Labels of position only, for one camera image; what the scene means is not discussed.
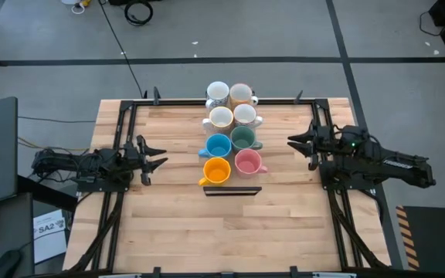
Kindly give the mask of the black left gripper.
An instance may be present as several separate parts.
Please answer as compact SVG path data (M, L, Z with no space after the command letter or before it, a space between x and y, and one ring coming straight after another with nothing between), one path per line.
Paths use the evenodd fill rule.
M147 156L156 156L164 154L166 150L151 148L146 145L146 141L142 135L137 136L137 146L132 142L124 144L124 154L126 156L127 164L131 170L141 170L141 183L143 185L150 185L150 173L153 173L158 167L165 163L167 158L160 158L154 161L149 161Z

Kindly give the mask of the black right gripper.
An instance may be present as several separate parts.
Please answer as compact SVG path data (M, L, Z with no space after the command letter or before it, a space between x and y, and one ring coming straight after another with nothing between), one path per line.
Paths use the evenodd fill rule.
M295 142L288 142L287 144L293 149L303 154L305 157L310 157L308 169L313 171L319 165L319 153L331 153L335 149L334 133L328 126L321 126L316 120L312 120L309 125L309 130L303 134L292 135L287 139Z

